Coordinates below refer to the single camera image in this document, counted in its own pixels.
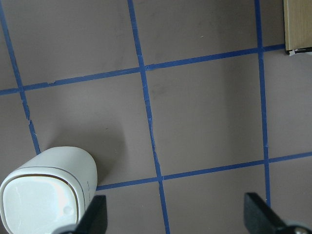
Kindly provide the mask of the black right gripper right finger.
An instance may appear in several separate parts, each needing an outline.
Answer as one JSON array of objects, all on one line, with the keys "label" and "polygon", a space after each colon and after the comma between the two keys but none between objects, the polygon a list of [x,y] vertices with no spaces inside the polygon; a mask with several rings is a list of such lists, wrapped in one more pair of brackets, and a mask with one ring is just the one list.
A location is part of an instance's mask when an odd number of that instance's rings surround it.
[{"label": "black right gripper right finger", "polygon": [[244,194],[244,225],[250,234],[281,234],[287,229],[257,193]]}]

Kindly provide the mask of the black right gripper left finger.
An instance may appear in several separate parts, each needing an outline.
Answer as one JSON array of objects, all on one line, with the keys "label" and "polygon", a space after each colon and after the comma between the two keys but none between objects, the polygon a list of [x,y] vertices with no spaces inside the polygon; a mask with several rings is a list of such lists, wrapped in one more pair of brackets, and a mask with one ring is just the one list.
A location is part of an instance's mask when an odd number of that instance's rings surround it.
[{"label": "black right gripper left finger", "polygon": [[74,230],[75,234],[105,234],[108,227],[105,195],[96,195]]}]

